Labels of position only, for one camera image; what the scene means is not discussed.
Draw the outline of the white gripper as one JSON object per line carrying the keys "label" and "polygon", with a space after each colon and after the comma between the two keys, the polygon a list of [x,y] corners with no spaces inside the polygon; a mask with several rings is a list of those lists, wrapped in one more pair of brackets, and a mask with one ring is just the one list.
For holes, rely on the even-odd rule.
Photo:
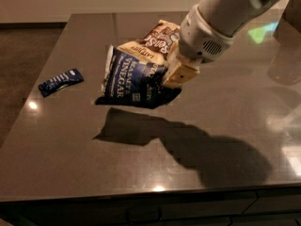
{"label": "white gripper", "polygon": [[181,23],[179,49],[172,51],[166,61],[167,72],[162,85],[180,88],[199,75],[200,59],[204,62],[218,60],[231,46],[233,38],[213,29],[194,5]]}

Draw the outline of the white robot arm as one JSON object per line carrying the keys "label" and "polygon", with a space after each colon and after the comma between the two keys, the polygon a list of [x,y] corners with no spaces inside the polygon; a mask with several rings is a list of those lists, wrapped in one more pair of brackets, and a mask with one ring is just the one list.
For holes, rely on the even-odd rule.
{"label": "white robot arm", "polygon": [[199,66],[219,59],[235,35],[280,0],[200,0],[180,27],[166,60],[163,85],[178,88],[199,74]]}

